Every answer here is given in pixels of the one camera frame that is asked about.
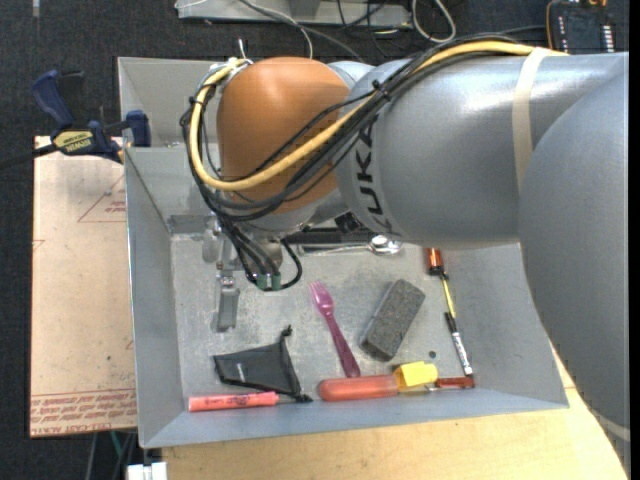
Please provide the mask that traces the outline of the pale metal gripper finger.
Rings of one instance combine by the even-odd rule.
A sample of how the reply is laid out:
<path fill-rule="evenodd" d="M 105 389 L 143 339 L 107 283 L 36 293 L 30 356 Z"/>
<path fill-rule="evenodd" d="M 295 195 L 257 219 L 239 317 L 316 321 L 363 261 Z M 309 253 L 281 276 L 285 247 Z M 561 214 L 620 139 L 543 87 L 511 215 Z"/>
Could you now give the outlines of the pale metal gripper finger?
<path fill-rule="evenodd" d="M 226 332 L 236 327 L 240 289 L 234 275 L 225 274 L 220 277 L 218 316 L 216 331 Z"/>
<path fill-rule="evenodd" d="M 202 235 L 202 259 L 205 263 L 216 264 L 219 261 L 220 239 L 216 229 L 208 229 Z"/>

